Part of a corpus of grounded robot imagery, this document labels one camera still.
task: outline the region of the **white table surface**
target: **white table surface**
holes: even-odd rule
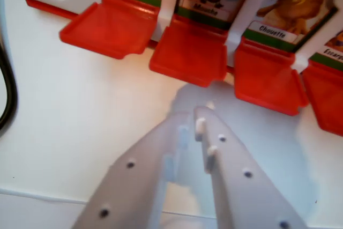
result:
[[[107,168],[168,114],[210,105],[309,226],[343,228],[343,138],[312,108],[286,116],[148,69],[153,50],[115,60],[62,43],[68,20],[5,0],[19,106],[0,138],[0,193],[86,202]],[[215,217],[200,143],[181,156],[165,211]]]
[[[1,229],[69,229],[84,205],[0,194]],[[217,229],[213,218],[163,212],[159,229]]]

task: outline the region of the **red plastic flap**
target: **red plastic flap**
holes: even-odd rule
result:
[[[207,87],[226,74],[227,34],[174,15],[150,60],[150,69]]]
[[[310,61],[303,80],[319,126],[343,136],[343,72]]]
[[[287,115],[308,104],[294,55],[242,38],[235,53],[237,98]]]
[[[70,22],[59,36],[63,42],[122,59],[144,51],[159,10],[137,0],[102,0]]]

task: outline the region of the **red plastic tray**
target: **red plastic tray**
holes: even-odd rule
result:
[[[159,11],[137,0],[102,0],[74,18],[59,36],[63,42],[122,59],[144,51]]]
[[[310,61],[303,80],[319,126],[343,136],[343,72]]]
[[[174,15],[150,60],[150,69],[207,87],[226,74],[227,32]]]
[[[294,55],[242,38],[235,53],[237,98],[287,115],[296,115],[308,99]]]

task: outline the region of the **black cable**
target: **black cable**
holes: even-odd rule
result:
[[[0,69],[4,77],[4,81],[6,85],[6,92],[7,92],[7,101],[6,101],[5,110],[2,116],[0,117],[0,131],[2,132],[4,127],[8,125],[9,122],[14,117],[14,114],[16,113],[16,110],[17,110],[17,104],[18,104],[18,92],[17,92],[16,80],[14,78],[11,63],[3,47],[1,47],[1,52],[0,52]]]

